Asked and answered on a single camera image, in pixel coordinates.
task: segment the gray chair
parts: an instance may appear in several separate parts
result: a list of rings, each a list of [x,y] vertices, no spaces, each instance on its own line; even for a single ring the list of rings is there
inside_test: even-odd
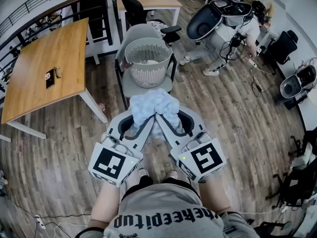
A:
[[[115,74],[118,80],[120,93],[121,93],[124,107],[126,110],[128,109],[127,99],[131,98],[133,95],[144,94],[149,90],[156,90],[160,88],[165,90],[168,93],[170,93],[172,90],[172,85],[173,85],[173,80],[174,80],[174,75],[175,75],[176,65],[177,65],[177,60],[174,54],[172,54],[170,61],[168,63],[167,73],[165,75],[163,82],[160,85],[153,88],[143,88],[138,86],[136,82],[134,81],[133,77],[131,76],[130,70],[128,68],[124,70],[123,68],[124,66],[122,66],[122,62],[123,63],[126,62],[124,61],[125,48],[131,42],[138,40],[140,38],[146,38],[146,37],[161,39],[160,34],[153,26],[150,26],[147,24],[138,24],[138,25],[132,26],[127,31],[121,43],[121,46],[115,56]]]

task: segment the wooden table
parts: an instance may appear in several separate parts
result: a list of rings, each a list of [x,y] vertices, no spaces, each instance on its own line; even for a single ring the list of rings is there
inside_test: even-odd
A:
[[[24,47],[14,66],[7,88],[1,123],[46,139],[46,135],[15,120],[49,104],[80,95],[97,117],[107,123],[85,87],[86,37],[88,18],[54,30]],[[55,85],[46,89],[45,74],[58,66]]]
[[[138,0],[138,1],[142,4],[144,10],[158,10],[158,9],[173,10],[172,26],[176,25],[178,15],[179,15],[179,10],[183,6],[177,0]],[[122,34],[123,36],[125,36],[127,32],[126,23],[125,23],[126,9],[124,8],[122,0],[117,0],[117,6],[118,6],[118,14],[119,14],[119,17],[121,18]]]

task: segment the shoe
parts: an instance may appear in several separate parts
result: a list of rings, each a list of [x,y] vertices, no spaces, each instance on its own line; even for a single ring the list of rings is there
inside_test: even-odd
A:
[[[179,61],[179,64],[180,64],[181,66],[184,66],[185,64],[190,63],[190,62],[191,62],[190,57],[189,57],[189,56],[185,56],[184,59],[182,59],[182,60]]]
[[[203,71],[203,75],[205,75],[205,76],[213,76],[213,77],[217,77],[217,76],[219,76],[219,70],[216,70],[216,71],[210,71],[210,70],[208,70],[208,69],[205,69],[204,71]]]
[[[174,178],[175,180],[177,180],[178,179],[177,171],[176,170],[169,171],[168,174],[166,175],[165,179],[167,179],[167,178]]]
[[[146,169],[139,169],[140,178],[144,176],[149,176],[149,172]]]

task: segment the wooden handrail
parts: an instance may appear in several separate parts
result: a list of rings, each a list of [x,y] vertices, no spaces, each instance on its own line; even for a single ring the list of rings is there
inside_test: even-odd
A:
[[[65,2],[62,2],[46,11],[44,11],[43,13],[39,14],[38,16],[36,16],[35,18],[31,19],[30,21],[28,21],[27,23],[25,23],[23,26],[21,26],[19,29],[17,29],[13,34],[10,35],[9,38],[7,38],[1,45],[0,45],[0,50],[3,49],[10,41],[12,41],[19,33],[21,33],[23,30],[27,29],[28,27],[30,27],[31,25],[35,24],[37,21],[39,21],[40,19],[44,18],[45,16],[63,9],[65,7],[68,7],[74,3],[78,3],[81,0],[67,0]]]

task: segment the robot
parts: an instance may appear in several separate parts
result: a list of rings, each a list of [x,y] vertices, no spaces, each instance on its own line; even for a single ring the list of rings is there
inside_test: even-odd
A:
[[[189,108],[180,106],[178,117],[183,133],[178,133],[163,115],[155,113],[147,119],[134,136],[125,136],[133,124],[131,110],[110,122],[106,137],[96,143],[88,170],[92,176],[120,187],[143,159],[142,148],[156,120],[172,147],[170,157],[189,179],[198,182],[226,164],[217,138],[208,134],[201,117]]]

